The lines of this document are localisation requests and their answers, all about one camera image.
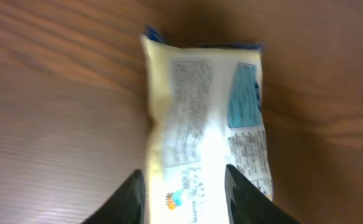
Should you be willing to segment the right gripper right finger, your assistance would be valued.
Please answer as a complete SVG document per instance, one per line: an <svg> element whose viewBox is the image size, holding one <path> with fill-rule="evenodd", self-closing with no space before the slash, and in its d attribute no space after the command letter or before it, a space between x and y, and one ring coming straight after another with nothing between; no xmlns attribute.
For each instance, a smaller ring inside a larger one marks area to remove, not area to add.
<svg viewBox="0 0 363 224"><path fill-rule="evenodd" d="M300 224L231 164L226 165L224 188L230 224Z"/></svg>

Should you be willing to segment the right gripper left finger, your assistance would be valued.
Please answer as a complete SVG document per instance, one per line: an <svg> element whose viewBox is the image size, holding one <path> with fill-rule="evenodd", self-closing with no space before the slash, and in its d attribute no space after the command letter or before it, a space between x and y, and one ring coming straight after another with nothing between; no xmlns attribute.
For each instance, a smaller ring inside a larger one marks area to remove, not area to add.
<svg viewBox="0 0 363 224"><path fill-rule="evenodd" d="M136 169L82 224L143 224L144 215L144 175Z"/></svg>

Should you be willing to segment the yellow snack bag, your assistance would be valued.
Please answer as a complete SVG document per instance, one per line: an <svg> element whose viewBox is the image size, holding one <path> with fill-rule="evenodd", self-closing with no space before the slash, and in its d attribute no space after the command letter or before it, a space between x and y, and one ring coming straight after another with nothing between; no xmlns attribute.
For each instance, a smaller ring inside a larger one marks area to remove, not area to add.
<svg viewBox="0 0 363 224"><path fill-rule="evenodd" d="M273 182L262 116L262 45L168 45L142 34L152 118L146 160L149 223L227 223L233 165L268 199Z"/></svg>

